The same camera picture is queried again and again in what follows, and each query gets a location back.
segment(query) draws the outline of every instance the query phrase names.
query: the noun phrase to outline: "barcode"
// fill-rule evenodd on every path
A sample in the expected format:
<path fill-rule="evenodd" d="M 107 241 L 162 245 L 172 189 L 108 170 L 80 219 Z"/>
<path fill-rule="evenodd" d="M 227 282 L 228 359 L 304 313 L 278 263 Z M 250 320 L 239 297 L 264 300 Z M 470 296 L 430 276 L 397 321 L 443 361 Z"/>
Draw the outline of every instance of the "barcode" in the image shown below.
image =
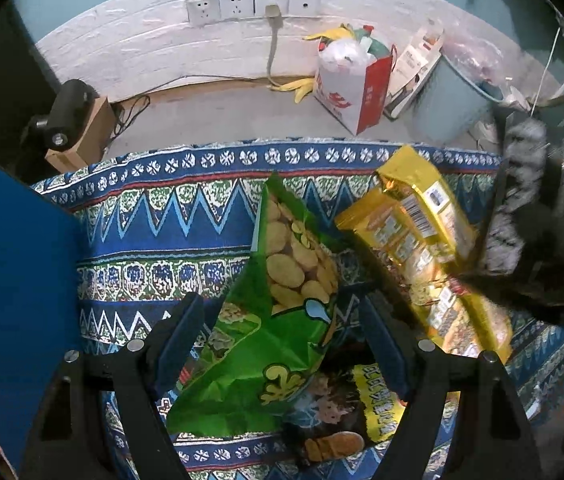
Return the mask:
<path fill-rule="evenodd" d="M 426 218 L 424 212 L 421 210 L 419 202 L 417 202 L 415 195 L 406 197 L 404 200 L 402 200 L 401 205 L 404 206 L 406 212 L 409 214 L 409 216 L 411 216 L 413 222 L 415 222 L 415 227 L 419 229 L 419 232 L 421 232 L 424 238 L 428 238 L 437 233 L 435 228 L 428 221 L 428 218 Z"/>

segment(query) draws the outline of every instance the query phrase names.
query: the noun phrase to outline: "white cable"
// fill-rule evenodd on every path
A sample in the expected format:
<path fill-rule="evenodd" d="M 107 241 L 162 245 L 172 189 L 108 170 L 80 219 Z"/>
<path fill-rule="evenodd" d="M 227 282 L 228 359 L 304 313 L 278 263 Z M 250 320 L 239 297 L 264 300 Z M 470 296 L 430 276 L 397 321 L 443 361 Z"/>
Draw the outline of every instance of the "white cable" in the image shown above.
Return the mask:
<path fill-rule="evenodd" d="M 548 66 L 553 59 L 553 53 L 555 52 L 555 46 L 558 44 L 559 33 L 561 32 L 561 27 L 558 27 L 558 31 L 555 33 L 555 40 L 553 40 L 553 48 L 550 50 L 550 56 L 548 56 L 548 63 L 544 67 L 544 73 L 542 74 L 542 79 L 540 79 L 540 87 L 537 88 L 537 93 L 535 94 L 535 102 L 532 104 L 532 110 L 530 111 L 530 116 L 535 113 L 535 106 L 537 105 L 537 99 L 540 97 L 540 91 L 542 90 L 542 85 L 544 84 L 544 78 L 546 77 L 546 72 L 548 71 Z"/>

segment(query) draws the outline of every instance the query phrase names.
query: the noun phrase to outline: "white shopping bag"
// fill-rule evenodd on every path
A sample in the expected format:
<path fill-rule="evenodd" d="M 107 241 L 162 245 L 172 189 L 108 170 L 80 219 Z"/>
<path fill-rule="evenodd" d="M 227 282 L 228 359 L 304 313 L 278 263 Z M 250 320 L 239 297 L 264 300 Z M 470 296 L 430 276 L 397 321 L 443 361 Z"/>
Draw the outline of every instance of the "white shopping bag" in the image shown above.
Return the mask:
<path fill-rule="evenodd" d="M 380 121 L 392 66 L 393 56 L 387 56 L 366 67 L 366 72 L 351 72 L 318 57 L 313 94 L 348 131 L 357 135 Z"/>

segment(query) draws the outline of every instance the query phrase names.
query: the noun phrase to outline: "wall socket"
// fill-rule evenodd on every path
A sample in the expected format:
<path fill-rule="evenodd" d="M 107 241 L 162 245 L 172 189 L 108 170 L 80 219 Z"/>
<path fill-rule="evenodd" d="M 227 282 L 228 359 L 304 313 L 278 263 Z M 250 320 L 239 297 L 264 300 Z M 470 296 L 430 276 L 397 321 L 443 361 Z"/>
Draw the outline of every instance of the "wall socket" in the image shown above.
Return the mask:
<path fill-rule="evenodd" d="M 289 16 L 319 16 L 321 0 L 288 0 Z"/>
<path fill-rule="evenodd" d="M 253 0 L 220 0 L 220 16 L 223 20 L 252 18 L 254 15 Z"/>
<path fill-rule="evenodd" d="M 191 25 L 206 25 L 221 19 L 220 0 L 187 0 L 187 10 Z"/>
<path fill-rule="evenodd" d="M 255 0 L 255 15 L 261 18 L 266 16 L 269 5 L 277 5 L 282 16 L 288 14 L 288 0 Z"/>

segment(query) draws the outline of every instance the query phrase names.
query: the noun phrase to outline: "concrete floor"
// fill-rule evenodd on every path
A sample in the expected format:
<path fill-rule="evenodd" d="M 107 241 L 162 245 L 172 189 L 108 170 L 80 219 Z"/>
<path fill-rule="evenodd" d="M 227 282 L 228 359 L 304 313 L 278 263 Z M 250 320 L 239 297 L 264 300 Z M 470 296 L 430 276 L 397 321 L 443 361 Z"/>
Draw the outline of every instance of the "concrete floor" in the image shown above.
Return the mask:
<path fill-rule="evenodd" d="M 311 95 L 295 104 L 292 92 L 273 92 L 262 86 L 197 92 L 193 95 L 165 91 L 152 97 L 149 108 L 111 143 L 107 156 L 168 148 L 177 144 L 284 137 L 354 138 Z M 396 121 L 382 116 L 379 124 L 368 128 L 359 137 L 438 145 L 414 131 L 409 110 Z M 468 134 L 453 139 L 449 145 L 476 149 L 476 141 Z M 497 146 L 493 145 L 492 151 L 496 150 Z"/>

